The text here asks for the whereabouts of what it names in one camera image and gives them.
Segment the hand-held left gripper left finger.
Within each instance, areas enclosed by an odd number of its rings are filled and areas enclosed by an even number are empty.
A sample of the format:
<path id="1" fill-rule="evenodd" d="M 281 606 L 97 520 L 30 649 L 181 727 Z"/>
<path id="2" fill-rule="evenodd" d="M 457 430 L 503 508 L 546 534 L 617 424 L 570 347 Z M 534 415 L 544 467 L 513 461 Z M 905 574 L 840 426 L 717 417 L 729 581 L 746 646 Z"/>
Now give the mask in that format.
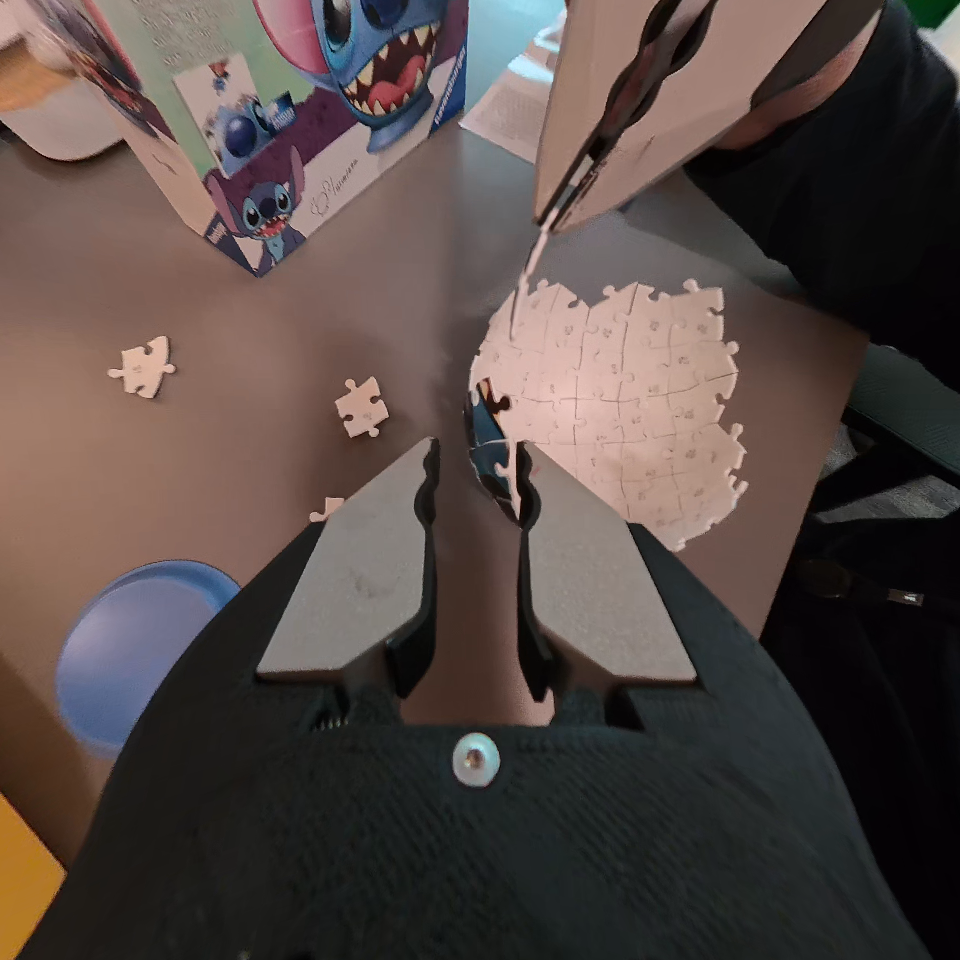
<path id="1" fill-rule="evenodd" d="M 441 445 L 427 437 L 335 510 L 258 663 L 259 680 L 378 686 L 407 699 L 436 651 L 433 526 Z"/>

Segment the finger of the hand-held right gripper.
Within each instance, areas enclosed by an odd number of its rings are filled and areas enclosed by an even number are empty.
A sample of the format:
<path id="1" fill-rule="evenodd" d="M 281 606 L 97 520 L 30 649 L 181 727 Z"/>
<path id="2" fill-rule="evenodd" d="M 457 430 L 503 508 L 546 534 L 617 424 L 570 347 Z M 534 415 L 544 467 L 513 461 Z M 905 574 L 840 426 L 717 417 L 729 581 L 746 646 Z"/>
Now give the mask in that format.
<path id="1" fill-rule="evenodd" d="M 824 2 L 675 2 L 672 71 L 638 129 L 642 192 L 749 114 L 754 92 Z"/>
<path id="2" fill-rule="evenodd" d="M 534 179 L 534 222 L 580 226 L 650 182 L 639 130 L 672 71 L 675 2 L 569 2 Z"/>

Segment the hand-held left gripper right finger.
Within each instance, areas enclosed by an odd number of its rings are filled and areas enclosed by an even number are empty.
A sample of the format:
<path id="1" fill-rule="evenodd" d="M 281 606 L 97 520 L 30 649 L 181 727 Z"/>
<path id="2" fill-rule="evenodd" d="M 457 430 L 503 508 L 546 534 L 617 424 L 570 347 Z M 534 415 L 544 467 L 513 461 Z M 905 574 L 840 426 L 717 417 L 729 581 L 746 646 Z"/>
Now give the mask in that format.
<path id="1" fill-rule="evenodd" d="M 517 447 L 518 657 L 535 702 L 686 688 L 697 671 L 629 524 L 533 443 Z"/>

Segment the partly built puzzle ball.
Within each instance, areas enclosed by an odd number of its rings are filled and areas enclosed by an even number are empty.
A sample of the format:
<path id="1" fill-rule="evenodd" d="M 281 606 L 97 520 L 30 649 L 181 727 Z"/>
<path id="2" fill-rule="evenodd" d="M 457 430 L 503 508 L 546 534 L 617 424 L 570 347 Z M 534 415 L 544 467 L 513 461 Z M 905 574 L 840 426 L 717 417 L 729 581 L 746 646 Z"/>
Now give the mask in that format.
<path id="1" fill-rule="evenodd" d="M 464 410 L 475 473 L 507 516 L 527 444 L 674 553 L 726 520 L 748 483 L 743 427 L 721 424 L 738 382 L 723 289 L 631 283 L 590 306 L 541 280 L 514 299 L 489 322 Z"/>

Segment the person's right forearm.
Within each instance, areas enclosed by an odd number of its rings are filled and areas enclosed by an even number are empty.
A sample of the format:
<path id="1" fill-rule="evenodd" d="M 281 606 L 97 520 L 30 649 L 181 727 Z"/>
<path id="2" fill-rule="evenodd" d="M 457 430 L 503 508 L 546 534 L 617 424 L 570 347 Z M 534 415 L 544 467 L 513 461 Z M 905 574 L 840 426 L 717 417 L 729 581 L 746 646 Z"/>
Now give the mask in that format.
<path id="1" fill-rule="evenodd" d="M 823 105 L 685 173 L 813 304 L 958 389 L 958 80 L 904 3 Z"/>

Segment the cartoon printed puzzle box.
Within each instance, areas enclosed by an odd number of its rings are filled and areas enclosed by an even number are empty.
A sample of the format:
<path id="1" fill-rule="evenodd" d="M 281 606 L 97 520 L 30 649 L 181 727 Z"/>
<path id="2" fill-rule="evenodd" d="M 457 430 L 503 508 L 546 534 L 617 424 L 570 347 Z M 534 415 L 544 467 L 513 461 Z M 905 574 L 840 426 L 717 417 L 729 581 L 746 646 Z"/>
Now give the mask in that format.
<path id="1" fill-rule="evenodd" d="M 467 1 L 46 8 L 180 219 L 258 278 L 465 102 Z"/>

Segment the white printed instruction sheet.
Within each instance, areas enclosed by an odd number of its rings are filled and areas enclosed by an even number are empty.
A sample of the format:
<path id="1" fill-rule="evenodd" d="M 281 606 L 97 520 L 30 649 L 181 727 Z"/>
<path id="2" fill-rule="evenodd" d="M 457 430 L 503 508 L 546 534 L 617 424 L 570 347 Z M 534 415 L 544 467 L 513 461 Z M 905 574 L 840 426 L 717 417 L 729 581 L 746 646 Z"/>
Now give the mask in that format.
<path id="1" fill-rule="evenodd" d="M 460 121 L 460 127 L 535 164 L 568 19 L 563 9 Z"/>

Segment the green object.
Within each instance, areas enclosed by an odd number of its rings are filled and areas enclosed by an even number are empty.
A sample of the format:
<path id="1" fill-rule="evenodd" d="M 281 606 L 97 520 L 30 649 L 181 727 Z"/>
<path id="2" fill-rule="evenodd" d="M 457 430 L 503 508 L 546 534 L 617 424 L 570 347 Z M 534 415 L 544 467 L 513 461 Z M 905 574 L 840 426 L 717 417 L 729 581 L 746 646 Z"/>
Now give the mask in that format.
<path id="1" fill-rule="evenodd" d="M 949 59 L 959 60 L 959 1 L 902 1 L 918 29 Z"/>

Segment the yellow flat object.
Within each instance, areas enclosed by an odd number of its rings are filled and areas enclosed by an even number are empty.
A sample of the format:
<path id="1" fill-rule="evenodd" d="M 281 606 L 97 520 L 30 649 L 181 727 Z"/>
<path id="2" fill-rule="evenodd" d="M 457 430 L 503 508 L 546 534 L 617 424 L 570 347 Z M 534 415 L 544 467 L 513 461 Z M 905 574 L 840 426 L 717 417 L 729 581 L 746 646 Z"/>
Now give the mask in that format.
<path id="1" fill-rule="evenodd" d="M 64 865 L 1 796 L 1 958 L 15 959 L 62 887 Z"/>

